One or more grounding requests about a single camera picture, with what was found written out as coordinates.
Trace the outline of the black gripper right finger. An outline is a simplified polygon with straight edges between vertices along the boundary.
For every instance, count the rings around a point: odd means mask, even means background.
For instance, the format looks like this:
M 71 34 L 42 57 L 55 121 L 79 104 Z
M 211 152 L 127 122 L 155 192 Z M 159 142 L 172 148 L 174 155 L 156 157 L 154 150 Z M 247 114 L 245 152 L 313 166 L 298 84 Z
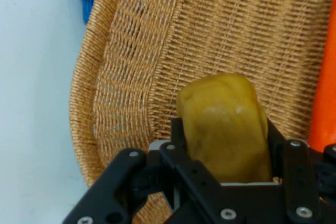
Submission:
M 335 223 L 335 145 L 322 151 L 285 139 L 268 121 L 274 176 L 282 180 L 287 223 Z

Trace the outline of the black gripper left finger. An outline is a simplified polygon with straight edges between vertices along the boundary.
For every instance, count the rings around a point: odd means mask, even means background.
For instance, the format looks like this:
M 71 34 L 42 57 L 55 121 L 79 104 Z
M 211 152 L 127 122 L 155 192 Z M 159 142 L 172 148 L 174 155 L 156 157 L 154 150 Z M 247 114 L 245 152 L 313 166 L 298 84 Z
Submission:
M 131 223 L 151 194 L 162 192 L 172 210 L 167 223 L 237 223 L 235 203 L 185 149 L 183 123 L 171 122 L 171 138 L 158 150 L 126 148 L 65 218 L 65 223 Z

